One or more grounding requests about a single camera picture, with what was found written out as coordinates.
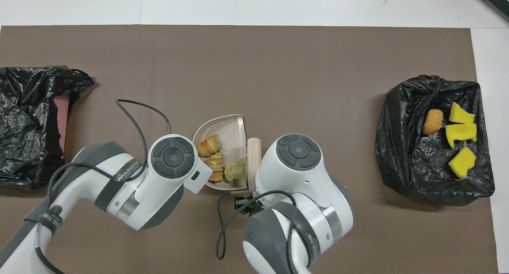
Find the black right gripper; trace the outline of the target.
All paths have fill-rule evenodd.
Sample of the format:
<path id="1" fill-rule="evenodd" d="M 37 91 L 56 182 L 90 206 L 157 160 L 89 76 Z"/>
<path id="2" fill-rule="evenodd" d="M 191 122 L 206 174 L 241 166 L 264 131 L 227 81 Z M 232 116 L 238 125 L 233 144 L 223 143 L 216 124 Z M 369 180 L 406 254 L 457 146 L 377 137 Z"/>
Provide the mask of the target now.
<path id="1" fill-rule="evenodd" d="M 231 191 L 231 196 L 234 198 L 234 208 L 236 211 L 246 206 L 240 211 L 241 214 L 253 216 L 263 210 L 262 204 L 259 201 L 249 203 L 253 199 L 253 193 L 250 190 L 234 190 Z"/>

